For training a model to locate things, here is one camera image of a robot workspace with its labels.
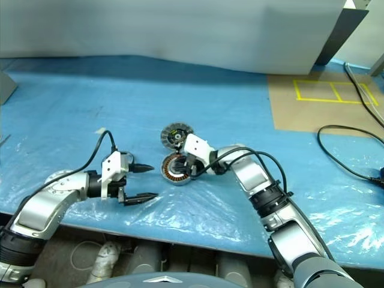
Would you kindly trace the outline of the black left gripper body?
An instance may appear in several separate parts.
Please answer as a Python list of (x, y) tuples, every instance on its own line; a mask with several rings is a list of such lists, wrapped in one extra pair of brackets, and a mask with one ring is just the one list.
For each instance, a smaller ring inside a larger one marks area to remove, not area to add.
[(130, 152), (114, 152), (107, 160), (107, 171), (110, 173), (108, 192), (110, 198), (117, 198), (123, 204), (127, 175), (134, 163), (134, 156)]

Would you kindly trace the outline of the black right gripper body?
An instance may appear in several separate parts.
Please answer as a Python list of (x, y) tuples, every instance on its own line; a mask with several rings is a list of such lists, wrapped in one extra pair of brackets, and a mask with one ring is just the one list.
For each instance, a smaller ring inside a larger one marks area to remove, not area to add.
[(193, 154), (187, 154), (185, 156), (184, 173), (191, 178), (197, 176), (197, 157)]

